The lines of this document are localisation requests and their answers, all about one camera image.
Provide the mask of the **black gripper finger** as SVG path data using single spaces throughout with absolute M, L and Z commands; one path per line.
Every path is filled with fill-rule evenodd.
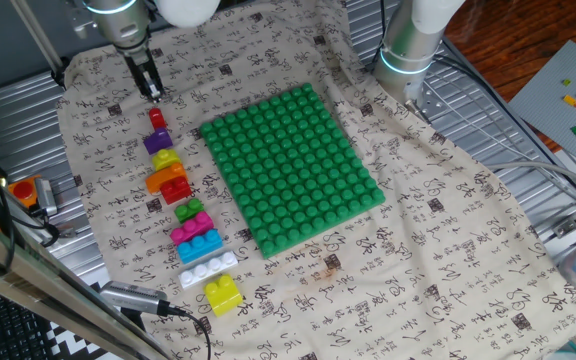
M 149 85 L 149 78 L 144 73 L 137 73 L 135 75 L 135 83 L 143 96 L 145 96 L 147 99 L 152 98 Z
M 150 99 L 153 102 L 160 102 L 163 96 L 163 87 L 159 80 L 146 75 L 147 89 L 149 90 Z

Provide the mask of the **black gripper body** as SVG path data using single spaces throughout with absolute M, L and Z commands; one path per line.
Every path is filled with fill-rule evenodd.
M 147 47 L 120 48 L 128 68 L 136 84 L 154 84 L 154 75 L 151 72 L 153 65 Z

